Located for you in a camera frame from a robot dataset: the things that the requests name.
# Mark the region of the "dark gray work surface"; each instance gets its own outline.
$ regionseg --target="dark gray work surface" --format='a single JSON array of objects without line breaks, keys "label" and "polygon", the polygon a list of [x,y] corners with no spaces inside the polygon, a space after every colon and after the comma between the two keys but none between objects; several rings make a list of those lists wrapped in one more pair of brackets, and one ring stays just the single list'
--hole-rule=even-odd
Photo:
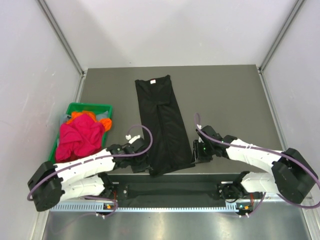
[{"label": "dark gray work surface", "polygon": [[264,202],[250,218],[216,212],[118,212],[102,220],[83,212],[51,212],[43,240],[310,240],[300,208]]},{"label": "dark gray work surface", "polygon": [[[135,80],[170,75],[190,145],[197,139],[194,113],[201,124],[222,136],[280,150],[281,145],[255,65],[169,66],[89,69],[80,101],[113,106],[112,129],[106,146],[124,144],[127,129],[140,124]],[[142,133],[133,130],[131,135]],[[176,173],[239,173],[259,171],[245,163],[215,157],[210,163]],[[112,173],[131,173],[119,169]]]}]

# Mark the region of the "green plastic tray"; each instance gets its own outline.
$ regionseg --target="green plastic tray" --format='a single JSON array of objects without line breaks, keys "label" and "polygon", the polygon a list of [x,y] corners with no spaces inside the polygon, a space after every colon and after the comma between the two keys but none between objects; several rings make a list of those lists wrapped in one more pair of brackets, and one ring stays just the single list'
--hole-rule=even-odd
[{"label": "green plastic tray", "polygon": [[[93,104],[93,103],[77,103],[72,102],[70,103],[66,114],[71,115],[72,112],[82,112],[82,111],[91,111],[94,112],[95,115],[105,113],[108,111],[108,117],[112,118],[112,106],[107,104]],[[104,147],[106,143],[108,132],[106,131],[102,137],[102,144],[101,146]],[[56,139],[54,141],[50,156],[48,161],[51,161],[52,163],[56,163],[56,149],[57,149],[57,140],[59,138],[59,134],[56,136]]]}]

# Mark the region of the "white wall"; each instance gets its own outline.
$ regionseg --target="white wall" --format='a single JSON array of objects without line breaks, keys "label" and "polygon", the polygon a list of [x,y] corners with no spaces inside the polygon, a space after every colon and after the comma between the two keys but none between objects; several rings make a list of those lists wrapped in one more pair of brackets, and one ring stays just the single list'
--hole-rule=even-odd
[{"label": "white wall", "polygon": [[47,160],[80,76],[35,0],[0,7],[0,239],[26,240],[37,215],[27,181]]},{"label": "white wall", "polygon": [[296,0],[46,0],[83,68],[261,64]]},{"label": "white wall", "polygon": [[[299,150],[320,177],[319,13],[319,0],[305,1],[265,77],[287,144]],[[312,195],[320,198],[317,187]]]}]

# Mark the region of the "purple cable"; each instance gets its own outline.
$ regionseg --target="purple cable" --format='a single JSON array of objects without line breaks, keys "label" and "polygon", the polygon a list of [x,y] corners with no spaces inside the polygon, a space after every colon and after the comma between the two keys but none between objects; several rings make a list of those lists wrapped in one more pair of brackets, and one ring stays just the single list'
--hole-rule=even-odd
[{"label": "purple cable", "polygon": [[266,192],[263,194],[263,196],[262,196],[262,198],[260,199],[258,205],[255,207],[255,209],[253,209],[252,212],[250,212],[250,213],[248,214],[248,216],[251,216],[252,214],[254,214],[254,213],[261,207],[261,204],[262,204],[263,200],[265,199],[266,194],[267,194]]},{"label": "purple cable", "polygon": [[[206,135],[203,131],[201,131],[201,129],[198,127],[198,125],[200,125],[200,122],[201,122],[201,119],[200,119],[200,115],[199,113],[195,113],[194,116],[193,116],[193,120],[194,120],[194,124],[196,126],[196,129],[199,131],[199,133],[201,133],[205,138],[215,142],[215,143],[218,143],[218,144],[222,144],[222,145],[225,145],[225,146],[229,146],[229,147],[235,147],[235,148],[240,148],[240,149],[246,149],[247,147],[246,146],[241,146],[241,145],[236,145],[236,144],[230,144],[230,143],[227,143],[227,142],[222,142],[222,141],[219,141],[217,139],[214,139],[212,137],[209,137],[208,135]],[[271,153],[271,154],[275,154],[275,155],[278,155],[280,157],[283,157],[283,158],[286,158],[292,162],[294,162],[295,164],[297,164],[300,168],[302,168],[307,174],[309,174],[311,176],[311,178],[315,181],[315,183],[318,185],[319,189],[320,189],[320,181],[318,180],[318,178],[306,167],[304,166],[302,163],[300,163],[299,161],[295,160],[293,157],[291,156],[288,156],[286,154],[283,154],[281,152],[276,152],[276,151],[273,151],[273,150],[270,150],[268,148],[264,148],[264,147],[258,147],[258,146],[252,146],[250,147],[250,149],[254,149],[254,150],[259,150],[259,151],[264,151],[264,152],[267,152],[267,153]],[[296,203],[293,203],[291,201],[289,201],[288,199],[285,199],[282,195],[278,194],[280,198],[282,198],[284,201],[286,201],[287,203],[291,204],[291,205],[294,205],[296,207],[299,207],[299,208],[302,208],[302,209],[315,209],[315,208],[318,208],[320,206],[320,201],[316,204],[316,205],[313,205],[313,206],[303,206],[303,205],[300,205],[300,204],[296,204]]]},{"label": "purple cable", "polygon": [[106,218],[112,216],[113,214],[115,214],[116,210],[118,209],[118,203],[117,201],[115,200],[112,200],[112,199],[109,199],[109,198],[104,198],[104,197],[96,197],[96,196],[85,196],[86,199],[92,199],[92,200],[105,200],[105,201],[109,201],[109,202],[112,202],[114,203],[114,208],[113,208],[113,211],[110,212],[108,215],[101,215],[101,214],[98,214],[98,213],[95,213],[95,212],[87,212],[87,213],[84,213],[78,217],[76,217],[74,220],[68,222],[61,230],[59,231],[54,231],[53,229],[53,221],[51,221],[51,224],[50,224],[50,230],[52,232],[53,235],[59,235],[61,234],[64,230],[66,230],[68,227],[70,227],[71,224],[73,224],[74,222],[78,221],[79,219],[83,218],[83,217],[86,217],[86,216],[91,216],[91,215],[100,215],[100,216],[105,216]]},{"label": "purple cable", "polygon": [[130,127],[130,129],[129,129],[129,131],[128,131],[128,134],[129,134],[129,132],[130,132],[133,128],[137,128],[137,127],[140,127],[140,128],[145,129],[145,130],[148,132],[148,134],[150,135],[150,144],[149,144],[149,146],[148,146],[145,150],[143,150],[143,151],[141,151],[141,152],[138,152],[138,153],[132,153],[132,154],[113,154],[113,155],[99,156],[99,157],[96,157],[96,158],[94,158],[94,159],[86,160],[86,161],[84,161],[83,163],[78,162],[78,163],[76,163],[76,164],[69,165],[69,166],[66,166],[66,167],[64,167],[64,168],[61,168],[60,170],[55,171],[55,172],[49,174],[48,176],[46,176],[45,178],[43,178],[41,181],[39,181],[39,182],[31,189],[31,191],[29,192],[29,194],[28,194],[28,196],[26,197],[26,199],[27,199],[28,201],[33,201],[33,199],[31,198],[32,194],[33,194],[44,182],[46,182],[48,179],[52,178],[53,176],[55,176],[55,175],[57,175],[57,174],[65,171],[65,170],[70,170],[71,168],[74,168],[74,167],[79,166],[79,165],[81,165],[81,164],[89,163],[89,162],[94,161],[94,160],[96,160],[96,159],[103,159],[103,158],[108,158],[108,157],[114,157],[114,158],[136,157],[136,156],[140,156],[140,155],[142,155],[142,154],[145,154],[145,153],[148,152],[149,149],[151,148],[151,146],[152,146],[152,144],[153,144],[153,142],[154,142],[154,139],[153,139],[153,137],[152,137],[151,131],[150,131],[146,126],[139,125],[139,124],[133,125],[132,127]]}]

